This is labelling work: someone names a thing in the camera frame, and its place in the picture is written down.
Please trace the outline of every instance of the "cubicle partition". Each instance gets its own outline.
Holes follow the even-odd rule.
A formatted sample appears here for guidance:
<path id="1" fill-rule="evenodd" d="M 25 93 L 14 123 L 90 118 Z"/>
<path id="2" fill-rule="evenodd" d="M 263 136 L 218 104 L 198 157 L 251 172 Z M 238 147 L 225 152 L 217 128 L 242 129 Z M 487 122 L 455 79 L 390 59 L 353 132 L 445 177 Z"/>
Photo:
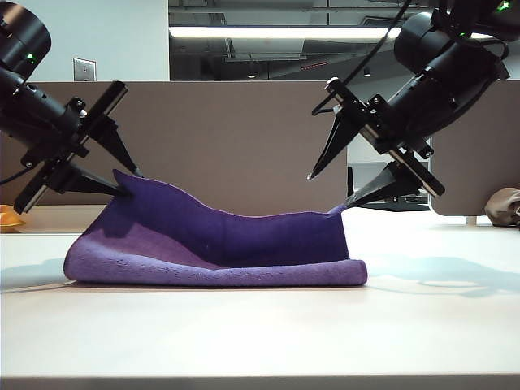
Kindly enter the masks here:
<path id="1" fill-rule="evenodd" d="M 441 215 L 483 215 L 489 197 L 520 188 L 520 80 L 496 82 L 458 121 L 431 140 L 433 174 L 446 193 L 431 201 Z"/>
<path id="2" fill-rule="evenodd" d="M 109 83 L 40 83 L 61 102 L 78 96 L 89 106 Z M 145 176 L 177 185 L 208 206 L 244 215 L 329 210 L 345 199 L 342 154 L 306 180 L 324 145 L 332 115 L 310 111 L 325 95 L 311 82 L 129 82 L 113 112 L 119 133 Z M 76 161 L 113 179 L 123 168 L 94 141 Z M 21 169 L 24 147 L 2 134 L 2 177 Z M 12 204 L 32 174 L 1 188 Z M 47 191 L 40 205 L 105 204 L 110 197 Z"/>

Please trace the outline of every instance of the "fluorescent light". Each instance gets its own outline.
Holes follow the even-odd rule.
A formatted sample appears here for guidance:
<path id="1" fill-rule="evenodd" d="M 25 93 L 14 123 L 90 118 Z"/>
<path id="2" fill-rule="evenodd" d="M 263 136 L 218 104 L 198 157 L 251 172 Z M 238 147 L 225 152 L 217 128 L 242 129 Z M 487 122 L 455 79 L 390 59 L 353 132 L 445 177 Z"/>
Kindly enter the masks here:
<path id="1" fill-rule="evenodd" d="M 489 39 L 489 38 L 494 38 L 492 37 L 491 35 L 486 35 L 486 34 L 479 34 L 477 32 L 474 32 L 471 34 L 471 37 L 474 38 L 474 39 Z"/>
<path id="2" fill-rule="evenodd" d="M 201 27 L 174 26 L 170 34 L 178 38 L 244 38 L 244 39 L 345 39 L 377 41 L 386 28 L 368 27 Z M 394 28 L 388 37 L 396 38 L 401 32 Z"/>

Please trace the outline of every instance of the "light switch plate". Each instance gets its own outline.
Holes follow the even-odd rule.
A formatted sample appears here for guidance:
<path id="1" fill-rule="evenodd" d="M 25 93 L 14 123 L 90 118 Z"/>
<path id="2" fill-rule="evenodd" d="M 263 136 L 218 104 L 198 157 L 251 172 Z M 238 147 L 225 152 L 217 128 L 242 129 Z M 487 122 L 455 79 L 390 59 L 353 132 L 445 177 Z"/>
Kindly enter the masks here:
<path id="1" fill-rule="evenodd" d="M 74 81 L 96 81 L 96 62 L 74 58 Z"/>

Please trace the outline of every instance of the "orange object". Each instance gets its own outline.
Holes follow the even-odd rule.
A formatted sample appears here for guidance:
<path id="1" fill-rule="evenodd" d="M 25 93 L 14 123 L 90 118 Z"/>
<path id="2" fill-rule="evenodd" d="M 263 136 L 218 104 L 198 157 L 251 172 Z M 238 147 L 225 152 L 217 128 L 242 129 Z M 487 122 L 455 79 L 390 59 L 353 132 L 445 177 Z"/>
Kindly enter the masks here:
<path id="1" fill-rule="evenodd" d="M 2 233 L 17 232 L 15 226 L 23 224 L 25 222 L 19 218 L 12 206 L 0 205 L 0 229 Z"/>

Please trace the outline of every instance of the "purple cloth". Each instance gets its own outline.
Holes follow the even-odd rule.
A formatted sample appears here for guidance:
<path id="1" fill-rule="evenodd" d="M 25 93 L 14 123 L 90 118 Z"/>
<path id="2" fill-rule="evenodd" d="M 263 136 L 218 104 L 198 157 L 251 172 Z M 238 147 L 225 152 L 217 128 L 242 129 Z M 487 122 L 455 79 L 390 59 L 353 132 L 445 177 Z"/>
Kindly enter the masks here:
<path id="1" fill-rule="evenodd" d="M 203 205 L 172 185 L 115 171 L 115 197 L 67 253 L 67 278 L 182 286 L 359 285 L 341 208 L 244 217 Z"/>

